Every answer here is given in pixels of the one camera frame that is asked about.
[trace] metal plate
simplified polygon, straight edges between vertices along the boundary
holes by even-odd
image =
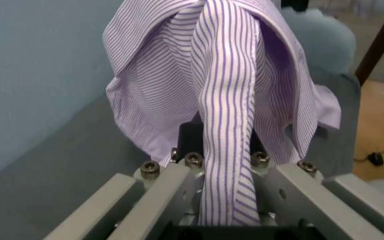
[[[261,188],[277,223],[312,223],[327,239],[382,240],[384,234],[295,164],[271,168]]]
[[[353,174],[325,179],[322,184],[384,232],[384,194]]]
[[[105,239],[145,192],[134,178],[115,174],[45,240]]]
[[[190,169],[169,164],[108,239],[157,239],[169,223],[179,223],[195,192]]]

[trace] bolt head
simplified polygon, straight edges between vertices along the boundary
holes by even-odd
[[[304,161],[304,160],[300,160],[298,163],[297,163],[297,166],[301,169],[303,169],[305,172],[307,173],[315,173],[317,172],[317,167],[308,162],[308,161]]]
[[[156,179],[160,175],[160,165],[156,161],[145,161],[140,166],[140,173],[144,179]]]
[[[257,151],[251,155],[251,165],[256,168],[266,168],[269,160],[270,158],[266,152]]]
[[[203,166],[203,163],[204,163],[203,156],[201,156],[201,154],[197,152],[189,152],[184,157],[184,164],[190,168],[199,169]]]

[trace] gray surface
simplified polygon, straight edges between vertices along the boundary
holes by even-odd
[[[115,173],[132,176],[147,159],[102,96],[0,172],[0,240],[42,239]]]
[[[322,184],[384,233],[384,194],[352,173],[325,179]]]
[[[279,225],[312,223],[329,240],[382,240],[384,234],[296,164],[268,171],[262,191]]]
[[[0,0],[0,170],[101,96],[122,0]]]
[[[107,239],[158,239],[167,224],[180,222],[195,193],[189,167],[169,164]]]
[[[354,78],[312,72],[342,107],[340,131],[319,129],[308,158],[323,174],[352,171],[359,87]],[[132,176],[148,157],[116,127],[105,96],[0,172],[0,239],[46,236],[115,173]]]
[[[360,109],[360,85],[351,75],[310,71],[316,84],[327,86],[341,107],[339,130],[319,127],[310,143],[306,160],[314,163],[325,177],[352,172],[355,138]]]
[[[144,193],[141,182],[117,173],[44,240],[104,240]]]

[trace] black object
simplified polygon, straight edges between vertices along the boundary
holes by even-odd
[[[292,7],[296,12],[308,9],[309,0],[281,0],[281,8]]]
[[[204,124],[201,121],[199,113],[197,113],[191,121],[180,125],[177,139],[177,162],[191,152],[199,153],[205,158],[203,133]],[[249,147],[250,153],[266,153],[266,150],[254,129],[251,132]]]
[[[372,152],[367,156],[367,159],[375,166],[384,164],[384,158],[380,152]]]
[[[159,240],[323,240],[315,227],[281,226],[173,226],[169,224]]]

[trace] wooden floor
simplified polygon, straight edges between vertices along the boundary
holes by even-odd
[[[366,81],[361,90],[355,158],[384,150],[384,83]],[[365,181],[384,179],[384,165],[355,162],[353,172]]]

